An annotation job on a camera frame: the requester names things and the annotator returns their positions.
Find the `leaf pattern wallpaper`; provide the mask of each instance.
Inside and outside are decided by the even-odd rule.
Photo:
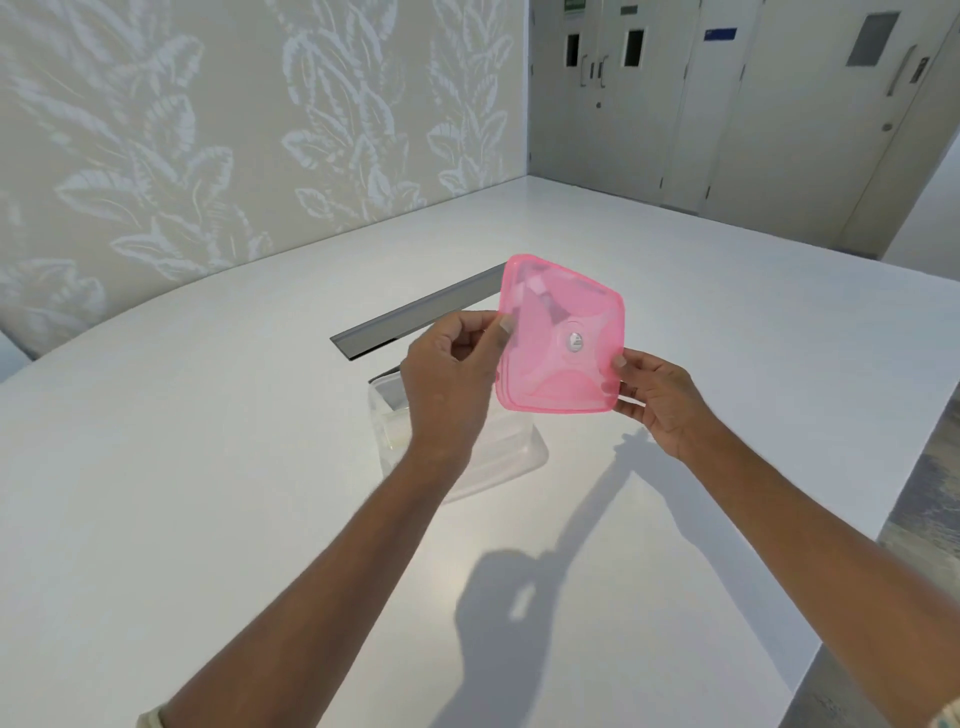
[[[0,329],[42,355],[179,285],[522,176],[525,12],[0,0]]]

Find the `forearm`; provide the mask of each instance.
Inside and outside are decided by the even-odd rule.
[[[404,458],[330,546],[174,696],[165,728],[315,726],[456,475]]]
[[[960,696],[960,610],[794,487],[719,423],[683,460],[886,717],[921,726]]]

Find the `shirt sleeve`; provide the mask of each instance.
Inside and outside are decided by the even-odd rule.
[[[136,721],[136,728],[163,728],[163,723],[160,722],[160,709],[154,708],[140,716]]]
[[[960,728],[960,697],[930,721],[930,728]]]

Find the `pink plastic lid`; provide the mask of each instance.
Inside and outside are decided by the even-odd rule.
[[[516,319],[496,372],[504,407],[562,414],[613,408],[620,378],[611,360],[623,351],[620,294],[535,255],[514,255],[499,311]]]

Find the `plastic food container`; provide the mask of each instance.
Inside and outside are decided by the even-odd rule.
[[[497,368],[496,396],[507,409],[573,414],[613,408],[623,351],[624,306],[616,291],[543,260],[514,255],[500,287],[500,313],[514,335]]]
[[[386,477],[410,444],[410,406],[400,374],[376,379],[369,388],[373,432]],[[533,416],[504,409],[491,397],[490,412],[473,447],[470,464],[444,502],[469,496],[529,473],[547,461],[548,452]]]

